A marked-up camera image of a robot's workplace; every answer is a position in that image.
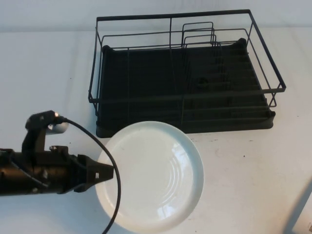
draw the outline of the wire basket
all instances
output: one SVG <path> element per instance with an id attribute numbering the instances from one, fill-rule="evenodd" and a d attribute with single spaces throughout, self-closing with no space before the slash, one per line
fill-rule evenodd
<path id="1" fill-rule="evenodd" d="M 147 120 L 186 133 L 271 128 L 285 89 L 250 10 L 97 18 L 98 137 Z"/>

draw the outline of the robotic arm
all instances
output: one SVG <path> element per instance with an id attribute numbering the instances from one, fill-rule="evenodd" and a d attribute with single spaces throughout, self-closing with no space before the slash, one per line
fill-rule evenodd
<path id="1" fill-rule="evenodd" d="M 68 123 L 63 121 L 54 111 L 32 115 L 22 151 L 0 149 L 0 195 L 81 193 L 113 178 L 113 166 L 85 155 L 70 155 L 67 146 L 44 150 L 46 134 L 66 131 Z"/>

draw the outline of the white plate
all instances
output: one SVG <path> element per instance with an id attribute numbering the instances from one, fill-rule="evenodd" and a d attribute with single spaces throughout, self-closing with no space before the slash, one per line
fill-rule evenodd
<path id="1" fill-rule="evenodd" d="M 158 233 L 185 220 L 197 205 L 204 184 L 200 155 L 179 129 L 161 122 L 140 122 L 116 133 L 106 145 L 121 178 L 116 223 L 136 233 Z M 110 163 L 102 152 L 98 159 Z M 112 217 L 117 199 L 114 179 L 96 185 Z"/>

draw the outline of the screw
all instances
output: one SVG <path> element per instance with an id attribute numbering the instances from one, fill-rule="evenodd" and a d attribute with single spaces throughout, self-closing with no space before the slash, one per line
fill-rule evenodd
<path id="1" fill-rule="evenodd" d="M 42 176 L 43 176 L 43 178 L 47 179 L 48 178 L 48 172 L 46 170 L 44 170 Z"/>

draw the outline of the white wall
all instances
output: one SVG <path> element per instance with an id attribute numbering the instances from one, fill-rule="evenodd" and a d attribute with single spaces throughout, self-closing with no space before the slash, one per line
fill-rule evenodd
<path id="1" fill-rule="evenodd" d="M 0 32 L 89 31 L 97 16 L 251 9 L 260 26 L 312 26 L 312 0 L 0 0 Z"/>

